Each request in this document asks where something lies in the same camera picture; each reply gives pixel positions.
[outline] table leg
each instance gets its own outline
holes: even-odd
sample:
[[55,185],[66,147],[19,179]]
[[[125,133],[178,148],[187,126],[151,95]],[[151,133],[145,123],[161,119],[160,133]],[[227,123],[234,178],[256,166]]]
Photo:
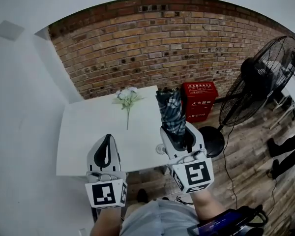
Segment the table leg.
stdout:
[[275,106],[275,108],[273,109],[273,111],[275,111],[276,109],[278,109],[279,107],[281,107],[281,106],[285,103],[285,101],[287,100],[287,98],[288,98],[288,97],[283,97],[283,98],[279,101],[279,103],[277,103],[277,105]]
[[262,104],[262,106],[260,107],[260,109],[264,108],[264,106],[266,105],[267,103],[267,99],[264,101],[264,103]]
[[166,176],[166,175],[169,175],[170,171],[169,171],[169,168],[167,166],[163,166],[163,174]]
[[285,113],[270,127],[270,129],[274,128],[276,124],[278,124],[285,116],[287,116],[293,109],[295,108],[295,103],[293,103]]

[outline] red box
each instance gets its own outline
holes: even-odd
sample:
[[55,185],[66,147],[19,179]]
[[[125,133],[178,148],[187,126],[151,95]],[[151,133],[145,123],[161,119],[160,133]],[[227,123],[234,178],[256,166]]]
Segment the red box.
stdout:
[[186,121],[197,122],[207,119],[213,103],[218,96],[213,82],[183,83],[183,104]]

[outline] folded umbrella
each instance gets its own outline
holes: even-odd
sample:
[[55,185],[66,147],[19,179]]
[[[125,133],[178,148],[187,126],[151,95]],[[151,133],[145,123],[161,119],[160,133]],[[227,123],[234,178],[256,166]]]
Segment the folded umbrella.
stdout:
[[184,146],[186,116],[181,106],[179,90],[159,90],[156,99],[161,112],[162,127],[179,147]]

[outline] fan base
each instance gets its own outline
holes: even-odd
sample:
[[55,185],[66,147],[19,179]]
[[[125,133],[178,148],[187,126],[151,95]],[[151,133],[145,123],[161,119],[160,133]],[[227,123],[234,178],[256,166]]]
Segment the fan base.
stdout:
[[207,157],[217,157],[224,149],[225,140],[222,133],[214,127],[206,126],[198,129],[203,136]]

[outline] black cable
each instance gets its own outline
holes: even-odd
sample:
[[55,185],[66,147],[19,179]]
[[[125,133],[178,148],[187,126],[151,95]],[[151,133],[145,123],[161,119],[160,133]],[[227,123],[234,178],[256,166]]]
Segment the black cable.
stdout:
[[272,207],[272,210],[269,212],[268,216],[271,214],[271,212],[274,210],[274,207],[275,207],[274,190],[275,190],[276,186],[277,186],[277,180],[275,179],[275,186],[274,186],[274,188],[273,188],[273,190],[272,190],[273,207]]
[[235,193],[235,190],[234,190],[234,182],[233,182],[233,180],[232,180],[230,174],[229,174],[228,171],[227,171],[227,167],[226,167],[226,156],[225,156],[225,150],[226,150],[227,145],[228,145],[228,141],[229,141],[229,138],[230,138],[230,134],[231,134],[232,131],[234,130],[234,127],[235,127],[235,125],[233,126],[232,130],[230,131],[230,133],[229,133],[228,136],[227,136],[227,142],[226,142],[226,146],[225,146],[225,148],[224,148],[224,150],[223,150],[223,155],[224,155],[224,162],[225,162],[225,164],[224,164],[224,166],[225,166],[225,171],[226,171],[226,173],[227,173],[228,178],[232,181],[232,190],[233,190],[233,193],[234,193],[234,195],[235,195],[235,197],[236,197],[236,209],[238,209],[238,206],[237,206],[237,196],[236,196],[236,193]]
[[175,201],[182,203],[183,205],[193,205],[193,203],[188,203],[188,202],[181,200],[181,197],[179,197],[179,196],[176,197]]

